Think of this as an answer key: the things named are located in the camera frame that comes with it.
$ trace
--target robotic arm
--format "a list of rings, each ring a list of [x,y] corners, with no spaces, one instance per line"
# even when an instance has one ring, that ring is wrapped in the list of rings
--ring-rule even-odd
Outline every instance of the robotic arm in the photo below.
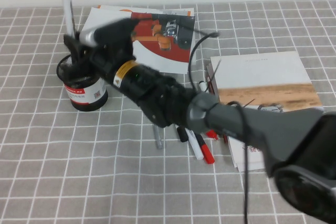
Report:
[[[79,40],[64,35],[64,42],[70,51],[83,52],[76,63],[83,71],[104,78],[154,124],[177,124],[197,133],[212,129],[243,141],[235,107],[136,63],[130,35],[138,22],[123,19],[82,31]],[[266,173],[274,177],[283,198],[299,211],[336,223],[336,113],[243,110],[250,126],[248,144],[262,151]]]

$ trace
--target pen holder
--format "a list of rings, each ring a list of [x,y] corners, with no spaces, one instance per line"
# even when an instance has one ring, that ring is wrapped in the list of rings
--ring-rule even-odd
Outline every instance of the pen holder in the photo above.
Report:
[[[101,108],[108,99],[104,80],[95,74],[69,77],[67,69],[71,66],[71,55],[68,55],[59,62],[56,73],[64,83],[72,106],[80,111],[93,111]]]

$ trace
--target black cable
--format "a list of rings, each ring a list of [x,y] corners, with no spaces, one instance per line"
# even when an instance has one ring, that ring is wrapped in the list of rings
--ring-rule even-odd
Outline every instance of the black cable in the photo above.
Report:
[[[250,127],[247,123],[246,116],[243,111],[243,107],[240,105],[239,102],[232,101],[229,102],[227,105],[235,105],[237,108],[240,117],[241,117],[241,122],[243,125],[243,139],[242,141],[245,143],[245,148],[244,148],[244,159],[245,159],[245,184],[244,184],[244,224],[248,224],[247,220],[247,212],[248,212],[248,190],[249,190],[249,182],[248,182],[248,144],[249,144],[249,137],[250,137]]]
[[[217,32],[214,32],[214,33],[210,33],[210,34],[207,34],[205,35],[203,38],[201,38],[197,43],[196,45],[194,46],[193,50],[191,51],[191,54],[190,54],[190,58],[189,58],[189,64],[188,64],[188,76],[189,76],[189,81],[191,83],[191,87],[193,88],[194,91],[197,92],[197,89],[195,87],[195,84],[193,82],[193,78],[191,76],[191,62],[193,60],[193,57],[194,57],[194,54],[195,54],[195,51],[196,49],[200,46],[200,44],[205,41],[207,38],[216,38],[219,36],[219,33]]]

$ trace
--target white book cover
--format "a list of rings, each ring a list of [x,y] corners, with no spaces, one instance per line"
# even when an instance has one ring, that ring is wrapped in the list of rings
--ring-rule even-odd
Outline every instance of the white book cover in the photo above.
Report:
[[[118,10],[118,11],[135,12],[135,13],[155,13],[155,14],[174,14],[174,15],[184,15],[184,16],[195,16],[194,8],[150,9],[150,8],[111,6],[111,5],[100,5],[98,6],[98,8],[105,9],[105,10]]]
[[[149,13],[92,8],[83,30],[127,17],[146,19],[150,17],[152,20],[141,21],[132,33],[134,55],[137,62],[160,72],[187,73],[194,36],[192,31],[183,29],[183,26],[179,24],[188,24],[188,27],[194,27],[195,17],[160,13],[154,15],[155,17]],[[158,33],[160,33],[160,39],[155,36]]]
[[[238,101],[248,108],[283,113],[322,108],[320,99],[296,51],[211,57],[219,99]],[[229,137],[235,166],[244,163],[244,144]],[[249,148],[249,161],[263,163],[260,150]]]

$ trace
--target table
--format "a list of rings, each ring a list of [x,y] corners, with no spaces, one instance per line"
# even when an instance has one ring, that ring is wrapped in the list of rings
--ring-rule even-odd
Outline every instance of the table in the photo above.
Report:
[[[211,56],[297,50],[325,110],[336,110],[336,1],[149,6],[180,7],[195,8],[199,29],[220,31],[196,51],[195,80]],[[74,12],[81,28],[90,7]],[[157,150],[150,121],[110,86],[99,111],[71,106],[56,76],[68,54],[62,14],[0,9],[0,224],[242,223],[243,178],[223,141],[206,139],[214,165],[197,161],[174,127]],[[263,171],[250,177],[251,223],[318,223]]]

